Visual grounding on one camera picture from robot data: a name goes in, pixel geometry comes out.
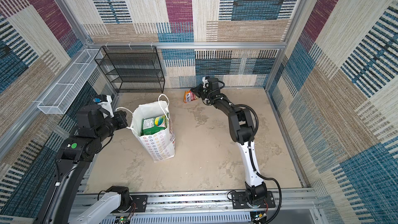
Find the white paper bag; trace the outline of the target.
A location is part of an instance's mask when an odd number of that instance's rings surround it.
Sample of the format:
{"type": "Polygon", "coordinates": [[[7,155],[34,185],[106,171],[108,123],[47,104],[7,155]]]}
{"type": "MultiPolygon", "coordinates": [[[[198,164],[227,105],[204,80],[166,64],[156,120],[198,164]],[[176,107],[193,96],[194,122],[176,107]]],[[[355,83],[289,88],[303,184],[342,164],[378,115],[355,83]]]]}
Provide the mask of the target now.
{"type": "Polygon", "coordinates": [[[132,114],[127,128],[147,150],[154,162],[160,162],[175,156],[175,133],[169,111],[170,101],[161,94],[156,102],[139,105],[135,111],[124,110],[132,114]]]}

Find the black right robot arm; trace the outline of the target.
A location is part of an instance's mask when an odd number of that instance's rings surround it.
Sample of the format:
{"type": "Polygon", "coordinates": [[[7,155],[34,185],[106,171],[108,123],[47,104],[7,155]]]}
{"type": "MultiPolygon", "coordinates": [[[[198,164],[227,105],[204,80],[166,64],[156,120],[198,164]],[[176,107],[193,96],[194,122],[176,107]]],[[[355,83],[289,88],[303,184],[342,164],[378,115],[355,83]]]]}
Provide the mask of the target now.
{"type": "Polygon", "coordinates": [[[203,84],[191,88],[195,96],[206,105],[214,106],[228,118],[230,136],[239,148],[245,167],[245,194],[250,207],[258,207],[267,198],[267,187],[264,179],[258,175],[258,164],[255,154],[254,137],[258,127],[257,119],[251,108],[242,104],[233,104],[224,94],[208,94],[203,84]]]}

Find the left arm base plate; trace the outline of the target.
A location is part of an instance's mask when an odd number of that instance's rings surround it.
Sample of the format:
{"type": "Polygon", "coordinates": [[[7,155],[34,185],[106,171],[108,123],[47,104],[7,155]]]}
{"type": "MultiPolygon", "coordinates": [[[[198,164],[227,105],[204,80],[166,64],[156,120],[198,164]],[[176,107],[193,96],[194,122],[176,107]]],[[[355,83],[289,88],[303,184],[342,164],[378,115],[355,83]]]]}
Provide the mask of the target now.
{"type": "Polygon", "coordinates": [[[112,211],[112,214],[143,213],[147,206],[147,195],[130,195],[129,200],[121,199],[121,205],[112,211]]]}

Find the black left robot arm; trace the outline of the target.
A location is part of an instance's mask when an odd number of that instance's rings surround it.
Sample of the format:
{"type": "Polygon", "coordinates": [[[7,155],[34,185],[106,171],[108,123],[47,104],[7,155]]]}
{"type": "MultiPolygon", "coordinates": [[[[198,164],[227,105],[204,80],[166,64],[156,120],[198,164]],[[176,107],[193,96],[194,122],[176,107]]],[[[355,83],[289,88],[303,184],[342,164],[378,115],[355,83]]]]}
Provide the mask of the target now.
{"type": "Polygon", "coordinates": [[[114,132],[127,127],[127,113],[111,114],[100,105],[82,107],[77,112],[77,125],[62,143],[56,158],[56,171],[36,224],[66,224],[83,177],[102,142],[114,132]]]}

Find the orange green snack bag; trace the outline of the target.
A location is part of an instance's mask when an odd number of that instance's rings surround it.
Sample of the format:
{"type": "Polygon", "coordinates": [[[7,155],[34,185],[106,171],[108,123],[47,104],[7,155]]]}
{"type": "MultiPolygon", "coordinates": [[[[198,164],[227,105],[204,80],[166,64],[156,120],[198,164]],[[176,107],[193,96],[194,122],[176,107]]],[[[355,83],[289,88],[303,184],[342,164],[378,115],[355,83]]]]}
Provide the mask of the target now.
{"type": "Polygon", "coordinates": [[[197,98],[198,97],[191,90],[184,92],[183,101],[185,103],[189,103],[189,102],[195,101],[197,98]]]}

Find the green rainbow snack bag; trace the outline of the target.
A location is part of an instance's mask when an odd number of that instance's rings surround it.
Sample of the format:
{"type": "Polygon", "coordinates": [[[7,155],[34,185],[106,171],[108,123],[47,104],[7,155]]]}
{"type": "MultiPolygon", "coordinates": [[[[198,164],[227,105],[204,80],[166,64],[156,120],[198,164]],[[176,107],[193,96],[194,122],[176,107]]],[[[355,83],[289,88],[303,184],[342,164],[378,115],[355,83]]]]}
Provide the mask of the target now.
{"type": "Polygon", "coordinates": [[[162,130],[165,130],[168,126],[167,123],[168,118],[166,115],[143,119],[141,136],[154,135],[162,130]]]}

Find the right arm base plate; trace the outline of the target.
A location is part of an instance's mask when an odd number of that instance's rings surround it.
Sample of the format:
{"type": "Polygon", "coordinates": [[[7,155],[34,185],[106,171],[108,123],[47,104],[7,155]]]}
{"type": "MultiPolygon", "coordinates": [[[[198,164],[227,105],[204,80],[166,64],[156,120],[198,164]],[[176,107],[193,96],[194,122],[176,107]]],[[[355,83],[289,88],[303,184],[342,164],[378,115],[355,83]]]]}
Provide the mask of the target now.
{"type": "Polygon", "coordinates": [[[232,201],[234,209],[245,209],[245,208],[275,208],[275,198],[271,191],[267,192],[267,197],[264,200],[261,200],[260,203],[255,205],[250,205],[246,198],[246,193],[243,191],[230,191],[228,193],[228,198],[232,201]]]}

